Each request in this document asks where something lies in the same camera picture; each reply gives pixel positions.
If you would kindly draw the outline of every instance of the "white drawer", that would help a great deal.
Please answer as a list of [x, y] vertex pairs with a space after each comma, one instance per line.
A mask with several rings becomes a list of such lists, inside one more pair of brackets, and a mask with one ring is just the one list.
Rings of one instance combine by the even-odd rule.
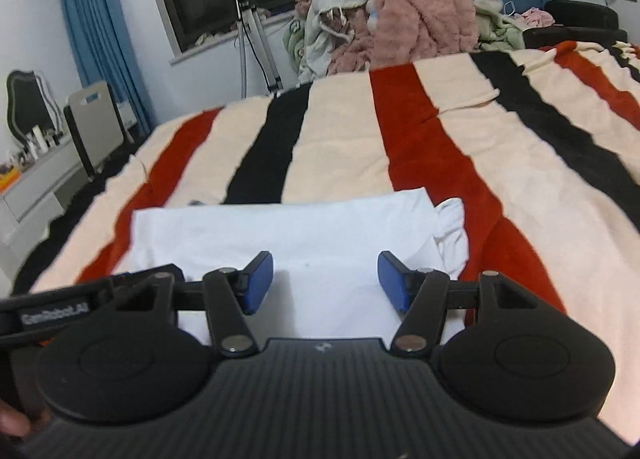
[[20, 263], [43, 239], [49, 223], [63, 213], [64, 210], [55, 195], [49, 193], [20, 221], [18, 229], [9, 241], [9, 246]]
[[11, 279], [9, 279], [2, 269], [0, 269], [0, 299], [8, 297], [9, 293], [11, 293], [11, 289]]
[[4, 199], [0, 198], [0, 244], [6, 243], [14, 235], [17, 228], [18, 222], [15, 220], [14, 214]]
[[36, 165], [4, 194], [4, 200], [18, 222], [71, 171], [80, 167], [76, 146], [71, 140], [44, 155]]
[[1, 282], [4, 282], [4, 279], [8, 280], [10, 284], [14, 281], [19, 267], [20, 262], [14, 255], [13, 249], [0, 243], [0, 289], [2, 289]]

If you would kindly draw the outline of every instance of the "dresser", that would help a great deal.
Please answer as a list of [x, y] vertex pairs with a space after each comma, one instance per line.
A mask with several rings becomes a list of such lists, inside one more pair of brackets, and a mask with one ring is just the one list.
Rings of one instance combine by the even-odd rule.
[[41, 156], [0, 196], [0, 298], [20, 264], [87, 181], [70, 137]]

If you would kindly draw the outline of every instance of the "metal screw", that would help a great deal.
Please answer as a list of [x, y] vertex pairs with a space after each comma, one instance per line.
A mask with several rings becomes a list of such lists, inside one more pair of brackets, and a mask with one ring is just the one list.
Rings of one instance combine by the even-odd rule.
[[416, 334], [405, 334], [396, 338], [396, 347], [406, 353], [416, 353], [427, 346], [427, 340]]
[[316, 351], [322, 354], [329, 352], [333, 348], [334, 346], [332, 346], [332, 344], [330, 344], [329, 342], [322, 342], [321, 344], [315, 347]]
[[254, 345], [254, 341], [244, 334], [227, 336], [222, 340], [222, 348], [230, 353], [242, 353], [250, 349], [252, 345]]

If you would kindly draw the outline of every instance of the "black stripe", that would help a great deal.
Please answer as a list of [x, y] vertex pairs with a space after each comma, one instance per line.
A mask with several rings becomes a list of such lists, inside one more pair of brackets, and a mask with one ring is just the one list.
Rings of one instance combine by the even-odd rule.
[[96, 179], [84, 185], [74, 195], [65, 209], [65, 214], [49, 223], [49, 236], [31, 251], [15, 276], [12, 295], [24, 295], [29, 292], [38, 277], [62, 251], [76, 225], [93, 203], [94, 198], [104, 192], [106, 182], [122, 171], [122, 168], [129, 162], [131, 154], [136, 153], [144, 141], [145, 138], [139, 138], [136, 139], [133, 147], [123, 144], [116, 149], [105, 160], [102, 172], [96, 176]]
[[226, 189], [223, 204], [272, 204], [282, 190], [300, 137], [311, 83], [274, 98], [254, 144]]
[[616, 59], [620, 67], [622, 67], [623, 69], [628, 68], [629, 71], [631, 72], [631, 77], [636, 82], [640, 83], [640, 71], [638, 70], [637, 67], [634, 67], [633, 65], [631, 65], [629, 63], [629, 60], [627, 60], [626, 58], [623, 58], [622, 51], [620, 51], [620, 49], [612, 46], [612, 47], [609, 47], [607, 51], [609, 51], [609, 54]]
[[506, 53], [471, 55], [478, 69], [491, 80], [500, 95], [496, 101], [515, 112], [520, 121], [548, 143], [588, 184], [605, 193], [640, 230], [640, 186], [618, 156], [593, 142], [591, 134], [571, 124], [529, 84]]

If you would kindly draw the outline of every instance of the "bed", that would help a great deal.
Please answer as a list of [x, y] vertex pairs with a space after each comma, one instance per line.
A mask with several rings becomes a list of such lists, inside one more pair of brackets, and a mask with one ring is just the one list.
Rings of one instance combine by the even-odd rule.
[[127, 269], [132, 212], [425, 187], [465, 205], [462, 280], [497, 269], [616, 359], [601, 418], [640, 437], [640, 62], [619, 44], [458, 54], [184, 116], [97, 196], [32, 291]]

